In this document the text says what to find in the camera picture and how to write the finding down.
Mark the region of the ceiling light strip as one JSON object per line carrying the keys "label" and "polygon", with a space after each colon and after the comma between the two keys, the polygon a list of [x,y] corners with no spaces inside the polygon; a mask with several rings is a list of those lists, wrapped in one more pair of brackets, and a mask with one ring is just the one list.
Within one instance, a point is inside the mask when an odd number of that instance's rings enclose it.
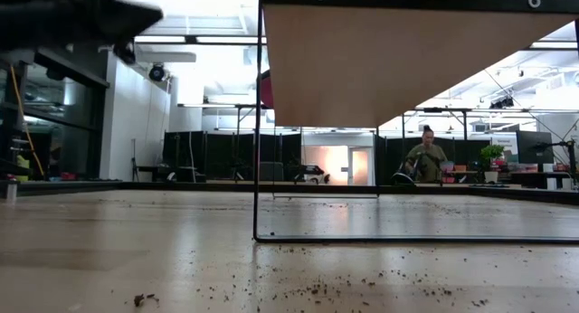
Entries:
{"label": "ceiling light strip", "polygon": [[556,42],[556,41],[547,41],[547,42],[535,42],[529,46],[530,49],[539,49],[539,50],[556,50],[556,51],[577,51],[578,44],[575,41],[571,42]]}
{"label": "ceiling light strip", "polygon": [[258,37],[249,35],[140,35],[143,44],[257,45]]}

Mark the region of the white and black vehicle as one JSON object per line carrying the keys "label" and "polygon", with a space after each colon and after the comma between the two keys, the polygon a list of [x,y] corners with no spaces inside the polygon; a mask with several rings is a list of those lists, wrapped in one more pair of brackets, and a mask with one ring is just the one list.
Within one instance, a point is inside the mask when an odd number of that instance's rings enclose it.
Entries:
{"label": "white and black vehicle", "polygon": [[317,165],[300,165],[297,174],[293,177],[293,182],[307,182],[316,185],[328,184],[330,174],[327,174],[320,166]]}

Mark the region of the green leafy plant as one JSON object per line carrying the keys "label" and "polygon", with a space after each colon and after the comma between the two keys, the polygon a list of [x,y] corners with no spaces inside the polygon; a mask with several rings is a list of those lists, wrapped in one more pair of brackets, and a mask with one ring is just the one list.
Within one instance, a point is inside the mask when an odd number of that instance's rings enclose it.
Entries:
{"label": "green leafy plant", "polygon": [[494,160],[502,157],[504,147],[501,145],[488,145],[480,150],[480,167],[483,171],[490,171]]}

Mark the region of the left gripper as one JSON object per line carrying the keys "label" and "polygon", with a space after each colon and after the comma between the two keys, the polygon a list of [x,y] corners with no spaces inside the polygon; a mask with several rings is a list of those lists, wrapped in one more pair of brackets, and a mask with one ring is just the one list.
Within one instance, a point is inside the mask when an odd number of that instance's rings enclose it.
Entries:
{"label": "left gripper", "polygon": [[132,64],[132,38],[162,18],[158,6],[130,0],[0,0],[0,62],[29,62],[40,47],[97,43]]}

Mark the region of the dark soil crumb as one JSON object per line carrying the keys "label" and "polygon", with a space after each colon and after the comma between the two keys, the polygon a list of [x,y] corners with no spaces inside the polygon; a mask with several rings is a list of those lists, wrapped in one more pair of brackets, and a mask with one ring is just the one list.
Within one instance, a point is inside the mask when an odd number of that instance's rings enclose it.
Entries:
{"label": "dark soil crumb", "polygon": [[136,308],[142,307],[147,300],[153,300],[157,304],[159,303],[159,298],[155,294],[140,294],[133,298],[133,304]]}

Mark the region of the grey chair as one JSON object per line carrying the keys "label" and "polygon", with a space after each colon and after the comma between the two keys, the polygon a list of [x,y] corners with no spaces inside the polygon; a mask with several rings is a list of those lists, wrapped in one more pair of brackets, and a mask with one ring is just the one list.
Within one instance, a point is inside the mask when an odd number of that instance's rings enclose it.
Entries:
{"label": "grey chair", "polygon": [[260,180],[281,182],[284,180],[284,165],[281,162],[260,162]]}

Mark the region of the black shelving rack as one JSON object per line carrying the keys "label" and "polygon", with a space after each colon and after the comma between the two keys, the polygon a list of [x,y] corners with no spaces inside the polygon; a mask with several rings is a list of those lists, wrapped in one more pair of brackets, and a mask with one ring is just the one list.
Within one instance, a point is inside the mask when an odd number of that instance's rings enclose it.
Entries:
{"label": "black shelving rack", "polygon": [[97,178],[107,64],[108,55],[88,45],[0,62],[0,179]]}

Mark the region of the black computer monitor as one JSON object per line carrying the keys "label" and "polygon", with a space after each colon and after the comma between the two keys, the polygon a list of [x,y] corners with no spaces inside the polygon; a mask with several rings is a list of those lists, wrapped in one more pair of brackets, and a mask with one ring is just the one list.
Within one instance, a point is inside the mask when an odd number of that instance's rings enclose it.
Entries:
{"label": "black computer monitor", "polygon": [[520,164],[553,164],[552,136],[548,132],[517,131],[517,155]]}

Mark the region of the black aluminium table frame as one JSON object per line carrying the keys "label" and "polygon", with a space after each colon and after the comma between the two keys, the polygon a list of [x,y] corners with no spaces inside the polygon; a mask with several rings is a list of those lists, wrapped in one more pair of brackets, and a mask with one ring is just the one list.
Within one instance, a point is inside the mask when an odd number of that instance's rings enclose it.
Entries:
{"label": "black aluminium table frame", "polygon": [[[194,183],[144,183],[144,182],[28,182],[14,183],[17,195],[73,194],[112,190],[140,191],[191,191],[251,193],[253,184],[194,184]],[[549,191],[509,187],[483,187],[469,185],[444,186],[343,186],[343,185],[260,185],[262,193],[269,194],[373,194],[373,195],[472,195],[579,206],[579,192]]]}

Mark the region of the black overhead rig frame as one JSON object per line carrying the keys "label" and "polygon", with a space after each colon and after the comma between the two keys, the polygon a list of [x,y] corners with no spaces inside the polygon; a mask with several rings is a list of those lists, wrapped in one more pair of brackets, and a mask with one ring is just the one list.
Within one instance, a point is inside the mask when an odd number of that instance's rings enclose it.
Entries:
{"label": "black overhead rig frame", "polygon": [[546,131],[556,139],[577,129],[579,109],[467,109],[417,108],[398,119],[394,131],[401,138],[419,137],[426,127],[439,138],[467,140],[478,135],[514,134],[517,130]]}

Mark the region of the black partition screen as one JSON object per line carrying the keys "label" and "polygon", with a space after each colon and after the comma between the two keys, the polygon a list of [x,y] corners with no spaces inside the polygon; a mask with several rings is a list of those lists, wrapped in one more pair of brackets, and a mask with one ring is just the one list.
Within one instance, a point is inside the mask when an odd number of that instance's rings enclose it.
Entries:
{"label": "black partition screen", "polygon": [[[251,181],[254,178],[254,144],[252,133],[167,132],[162,158],[164,164],[185,170],[183,181]],[[297,174],[301,151],[300,134],[260,136],[260,162],[281,162],[283,181]]]}
{"label": "black partition screen", "polygon": [[[408,153],[422,143],[421,138],[383,138],[375,137],[375,177],[381,185],[389,185],[393,174],[400,170]],[[444,183],[474,182],[476,162],[480,159],[482,148],[489,146],[488,140],[463,140],[456,138],[436,138],[444,155],[454,164],[453,173],[444,176]]]}

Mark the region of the lit glass door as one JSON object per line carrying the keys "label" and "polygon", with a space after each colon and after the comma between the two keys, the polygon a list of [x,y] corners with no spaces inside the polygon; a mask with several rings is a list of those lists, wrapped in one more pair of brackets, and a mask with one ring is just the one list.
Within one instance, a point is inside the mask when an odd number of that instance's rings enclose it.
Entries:
{"label": "lit glass door", "polygon": [[349,148],[348,164],[349,185],[374,184],[374,160],[371,147]]}

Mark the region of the person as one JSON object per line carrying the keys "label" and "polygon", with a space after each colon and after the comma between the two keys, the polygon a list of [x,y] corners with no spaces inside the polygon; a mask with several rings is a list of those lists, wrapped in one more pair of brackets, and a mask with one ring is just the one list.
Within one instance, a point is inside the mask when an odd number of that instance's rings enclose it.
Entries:
{"label": "person", "polygon": [[442,148],[434,144],[433,130],[426,125],[422,131],[422,143],[406,155],[403,168],[420,183],[441,181],[441,164],[448,158]]}

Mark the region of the wooden shelf with black frame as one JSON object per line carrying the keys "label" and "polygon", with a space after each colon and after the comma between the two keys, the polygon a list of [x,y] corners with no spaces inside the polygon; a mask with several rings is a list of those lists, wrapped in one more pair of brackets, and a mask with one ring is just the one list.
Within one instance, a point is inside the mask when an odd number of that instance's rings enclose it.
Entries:
{"label": "wooden shelf with black frame", "polygon": [[276,120],[379,127],[579,18],[579,0],[259,0]]}

